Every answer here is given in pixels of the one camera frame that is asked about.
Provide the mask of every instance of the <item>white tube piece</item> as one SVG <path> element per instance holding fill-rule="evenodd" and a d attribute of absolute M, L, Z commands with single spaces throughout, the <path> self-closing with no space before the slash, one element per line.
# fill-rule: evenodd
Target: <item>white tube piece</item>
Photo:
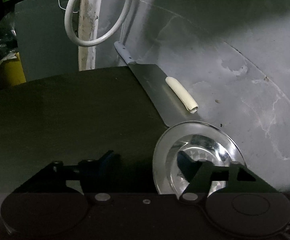
<path fill-rule="evenodd" d="M 73 8 L 74 8 L 74 4 L 76 0 L 68 0 L 66 12 L 65 12 L 65 19 L 64 19 L 65 30 L 66 30 L 67 36 L 73 43 L 81 47 L 93 47 L 102 43 L 103 41 L 107 40 L 110 36 L 112 36 L 119 29 L 119 27 L 123 24 L 123 22 L 125 21 L 127 17 L 129 9 L 132 5 L 132 1 L 133 0 L 125 0 L 121 15 L 119 16 L 114 26 L 107 33 L 97 38 L 96 40 L 83 41 L 79 39 L 78 37 L 76 37 L 76 34 L 73 31 L 72 18 L 73 18 Z"/>
<path fill-rule="evenodd" d="M 195 113 L 198 109 L 198 104 L 195 99 L 192 98 L 190 93 L 182 86 L 182 84 L 173 77 L 166 77 L 166 83 L 170 86 L 170 88 L 175 92 L 175 94 L 179 97 L 179 99 L 183 102 L 186 109 L 192 114 Z"/>

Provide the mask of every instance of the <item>thin wire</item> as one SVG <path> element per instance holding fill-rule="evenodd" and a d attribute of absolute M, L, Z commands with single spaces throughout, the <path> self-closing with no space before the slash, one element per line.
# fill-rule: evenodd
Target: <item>thin wire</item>
<path fill-rule="evenodd" d="M 61 6 L 60 0 L 58 0 L 58 6 L 59 6 L 61 9 L 63 9 L 64 11 L 66 11 L 66 9 L 63 8 L 63 7 Z"/>

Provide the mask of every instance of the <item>white cable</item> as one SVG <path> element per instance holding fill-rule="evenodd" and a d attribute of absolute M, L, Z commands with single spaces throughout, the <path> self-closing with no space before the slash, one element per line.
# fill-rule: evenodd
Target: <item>white cable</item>
<path fill-rule="evenodd" d="M 60 0 L 58 0 L 58 6 L 59 6 L 61 9 L 63 9 L 64 11 L 66 11 L 66 9 L 63 8 L 63 7 L 61 6 Z"/>
<path fill-rule="evenodd" d="M 83 41 L 79 39 L 78 37 L 76 37 L 76 34 L 73 31 L 72 11 L 73 11 L 76 0 L 68 0 L 66 12 L 65 12 L 65 19 L 64 19 L 65 30 L 66 30 L 67 36 L 73 43 L 81 47 L 93 47 L 102 43 L 103 41 L 107 40 L 110 36 L 112 36 L 119 29 L 119 27 L 123 24 L 123 22 L 125 21 L 127 17 L 129 9 L 132 5 L 132 1 L 133 0 L 125 0 L 121 15 L 119 16 L 114 26 L 106 34 L 104 34 L 103 36 L 93 41 Z"/>

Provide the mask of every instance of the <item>black circular pad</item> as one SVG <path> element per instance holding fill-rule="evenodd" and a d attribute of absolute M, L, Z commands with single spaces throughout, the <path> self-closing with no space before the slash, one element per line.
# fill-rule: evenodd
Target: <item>black circular pad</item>
<path fill-rule="evenodd" d="M 49 236 L 74 227 L 87 213 L 85 197 L 72 193 L 12 193 L 1 206 L 8 230 L 28 236 Z"/>
<path fill-rule="evenodd" d="M 213 193 L 206 212 L 221 229 L 238 236 L 266 237 L 290 221 L 290 202 L 281 193 Z"/>

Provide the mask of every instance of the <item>yellow object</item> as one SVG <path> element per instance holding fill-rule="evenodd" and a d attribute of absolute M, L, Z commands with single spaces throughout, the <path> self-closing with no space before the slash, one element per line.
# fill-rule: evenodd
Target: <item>yellow object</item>
<path fill-rule="evenodd" d="M 2 75 L 9 86 L 15 86 L 26 82 L 20 54 L 16 53 L 16 57 L 15 59 L 5 60 L 1 64 Z"/>

